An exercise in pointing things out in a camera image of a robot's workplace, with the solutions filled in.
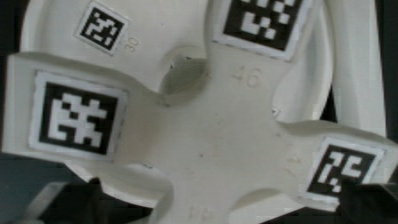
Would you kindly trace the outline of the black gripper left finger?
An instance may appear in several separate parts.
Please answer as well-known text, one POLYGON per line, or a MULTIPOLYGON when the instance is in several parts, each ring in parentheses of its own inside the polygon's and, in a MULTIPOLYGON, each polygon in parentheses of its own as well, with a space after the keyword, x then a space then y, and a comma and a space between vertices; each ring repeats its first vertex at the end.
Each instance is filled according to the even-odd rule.
POLYGON ((22 224, 143 224, 150 211, 104 193, 97 179, 51 182, 28 204, 22 224))

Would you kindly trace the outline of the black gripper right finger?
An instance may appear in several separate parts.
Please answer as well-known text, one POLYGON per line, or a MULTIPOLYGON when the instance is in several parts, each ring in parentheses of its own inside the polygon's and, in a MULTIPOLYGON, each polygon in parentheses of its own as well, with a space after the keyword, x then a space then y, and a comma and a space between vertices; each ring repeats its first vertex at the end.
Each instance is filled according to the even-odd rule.
POLYGON ((398 183, 342 182, 335 224, 398 224, 398 183))

